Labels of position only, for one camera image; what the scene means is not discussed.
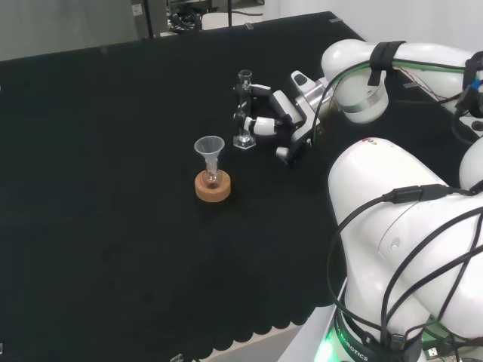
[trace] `clear plastic funnel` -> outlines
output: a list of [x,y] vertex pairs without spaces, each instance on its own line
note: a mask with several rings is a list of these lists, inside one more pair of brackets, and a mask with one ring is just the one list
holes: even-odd
[[202,179],[209,189],[215,189],[221,184],[222,173],[218,170],[218,155],[223,147],[225,141],[218,136],[206,136],[195,142],[195,151],[206,161],[206,171]]

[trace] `green light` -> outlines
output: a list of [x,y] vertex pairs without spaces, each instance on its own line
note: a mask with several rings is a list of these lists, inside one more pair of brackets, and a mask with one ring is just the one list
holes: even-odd
[[322,341],[318,347],[314,362],[328,362],[332,357],[332,345],[329,339]]

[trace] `velcro strap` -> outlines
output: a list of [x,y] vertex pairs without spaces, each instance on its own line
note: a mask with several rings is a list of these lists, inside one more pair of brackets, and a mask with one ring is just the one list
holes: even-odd
[[368,85],[376,87],[380,83],[380,76],[383,70],[392,70],[392,61],[395,53],[405,41],[382,42],[376,45],[369,59],[369,66],[372,69]]
[[257,123],[256,119],[252,119],[250,121],[250,125],[248,126],[248,131],[250,132],[250,134],[255,134],[255,124],[256,123]]
[[[471,59],[465,63],[465,72],[463,73],[463,90],[465,90],[476,79],[476,73],[483,70],[483,51],[475,53]],[[475,118],[483,118],[483,113],[480,110],[478,101],[475,101],[469,107],[469,114]]]

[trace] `white wall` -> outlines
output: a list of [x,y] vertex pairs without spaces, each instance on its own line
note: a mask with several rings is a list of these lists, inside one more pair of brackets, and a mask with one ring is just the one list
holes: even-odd
[[131,0],[0,0],[0,60],[136,39]]
[[320,11],[332,11],[366,41],[483,51],[482,0],[266,0],[264,20]]

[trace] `cork base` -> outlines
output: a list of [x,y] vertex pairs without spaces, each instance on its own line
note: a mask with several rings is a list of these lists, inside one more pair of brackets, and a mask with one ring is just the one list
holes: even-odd
[[203,185],[202,174],[204,171],[200,172],[195,178],[195,190],[196,195],[206,202],[220,202],[229,196],[232,191],[232,180],[229,178],[228,174],[220,170],[223,177],[221,180],[221,185],[216,189],[209,189]]

